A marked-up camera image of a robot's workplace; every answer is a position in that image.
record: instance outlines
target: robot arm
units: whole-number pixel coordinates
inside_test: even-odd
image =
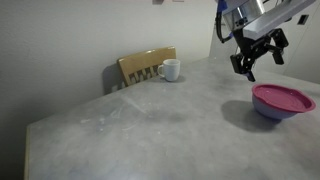
[[[282,29],[275,28],[313,2],[315,0],[282,0],[280,5],[265,12],[261,0],[218,0],[217,36],[222,43],[234,37],[241,50],[230,57],[235,73],[255,81],[251,72],[253,64],[267,52],[272,53],[276,64],[284,64],[283,49],[289,43]],[[222,18],[231,31],[226,38],[221,34]]]

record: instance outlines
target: table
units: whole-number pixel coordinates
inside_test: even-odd
[[[320,86],[266,72],[257,82],[210,58],[28,127],[26,178],[139,180],[320,179],[320,110],[282,122],[259,115],[251,87]]]

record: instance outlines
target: mug handle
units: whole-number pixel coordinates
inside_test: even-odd
[[[161,76],[161,77],[164,77],[164,74],[163,74],[163,65],[160,65],[160,66],[158,66],[158,74],[159,74],[159,76]]]

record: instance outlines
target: white mug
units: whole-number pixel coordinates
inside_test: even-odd
[[[158,67],[158,74],[167,81],[175,81],[180,73],[180,61],[178,59],[167,59]]]

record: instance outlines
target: pink bowl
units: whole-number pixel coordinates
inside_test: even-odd
[[[301,91],[274,84],[252,87],[252,102],[261,114],[273,119],[285,119],[316,107],[315,102]]]

